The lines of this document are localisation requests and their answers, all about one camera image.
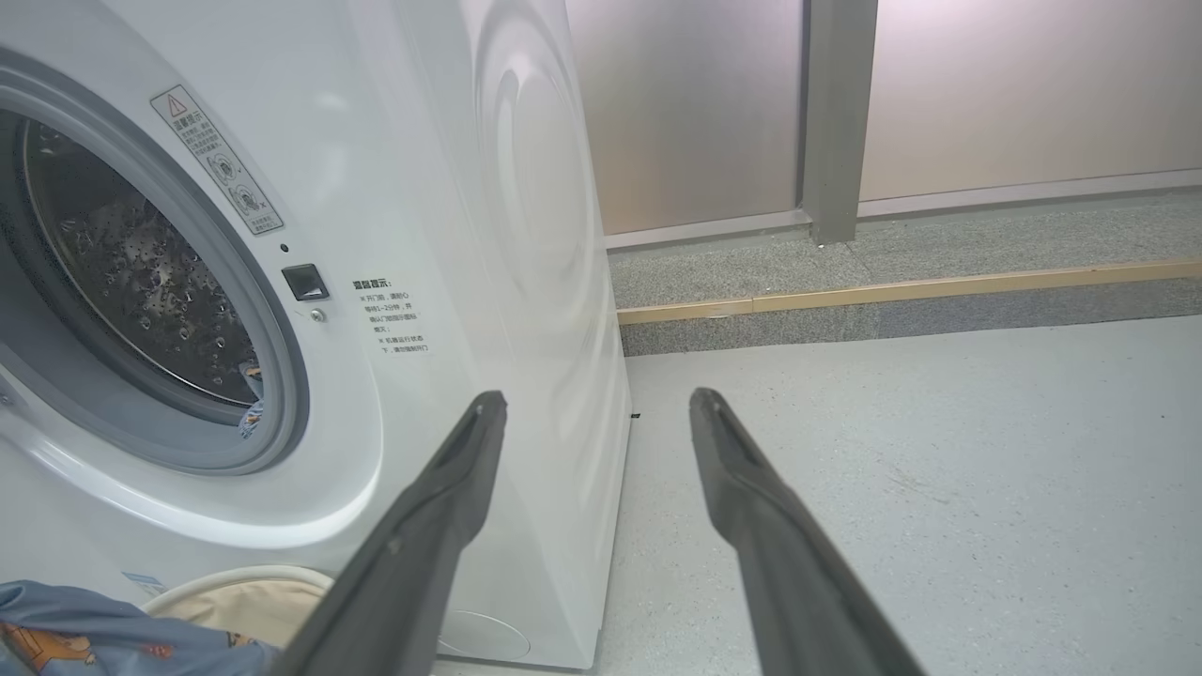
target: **gray metal post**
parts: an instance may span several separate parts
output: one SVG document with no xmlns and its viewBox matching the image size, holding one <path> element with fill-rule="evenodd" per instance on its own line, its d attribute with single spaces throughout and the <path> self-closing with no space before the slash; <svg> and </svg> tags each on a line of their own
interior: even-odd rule
<svg viewBox="0 0 1202 676">
<path fill-rule="evenodd" d="M 807 0 L 801 206 L 819 244 L 856 238 L 876 0 Z"/>
</svg>

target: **laundry basket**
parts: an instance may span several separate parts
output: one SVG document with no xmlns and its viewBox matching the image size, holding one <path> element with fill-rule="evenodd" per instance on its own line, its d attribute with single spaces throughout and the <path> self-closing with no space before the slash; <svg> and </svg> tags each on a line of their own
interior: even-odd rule
<svg viewBox="0 0 1202 676">
<path fill-rule="evenodd" d="M 294 565 L 236 568 L 180 585 L 142 610 L 285 647 L 333 582 Z"/>
</svg>

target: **washing machine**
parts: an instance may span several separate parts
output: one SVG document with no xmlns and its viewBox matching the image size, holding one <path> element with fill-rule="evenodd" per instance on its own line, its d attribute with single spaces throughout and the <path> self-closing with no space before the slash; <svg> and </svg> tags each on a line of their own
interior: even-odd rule
<svg viewBox="0 0 1202 676">
<path fill-rule="evenodd" d="M 0 579 L 337 574 L 508 399 L 446 654 L 593 662 L 630 425 L 561 0 L 7 0 Z"/>
</svg>

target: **warning triangle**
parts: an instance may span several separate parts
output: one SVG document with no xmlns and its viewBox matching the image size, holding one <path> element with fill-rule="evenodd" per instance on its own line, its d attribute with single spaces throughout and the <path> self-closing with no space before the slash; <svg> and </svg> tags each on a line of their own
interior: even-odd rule
<svg viewBox="0 0 1202 676">
<path fill-rule="evenodd" d="M 167 107 L 171 108 L 171 117 L 173 118 L 178 118 L 188 112 L 188 106 L 180 103 L 179 100 L 171 94 L 167 95 Z"/>
</svg>

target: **gold trim strip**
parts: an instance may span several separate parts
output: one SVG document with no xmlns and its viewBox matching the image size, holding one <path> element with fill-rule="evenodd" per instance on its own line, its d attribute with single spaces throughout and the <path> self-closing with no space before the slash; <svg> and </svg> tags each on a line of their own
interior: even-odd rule
<svg viewBox="0 0 1202 676">
<path fill-rule="evenodd" d="M 677 303 L 648 308 L 618 310 L 618 324 L 647 324 L 678 319 L 720 318 L 732 314 L 766 313 L 862 303 L 887 303 L 892 301 L 916 301 L 972 293 L 998 293 L 1002 291 L 1029 291 L 1034 289 L 1059 289 L 1064 286 L 1088 286 L 1123 281 L 1152 281 L 1202 277 L 1202 259 L 1178 259 L 1142 263 L 1118 263 L 1106 266 L 1073 267 L 1061 269 L 1037 269 L 978 274 L 974 277 L 948 277 L 873 284 L 849 289 L 805 291 L 801 293 L 774 293 L 731 301 Z"/>
</svg>

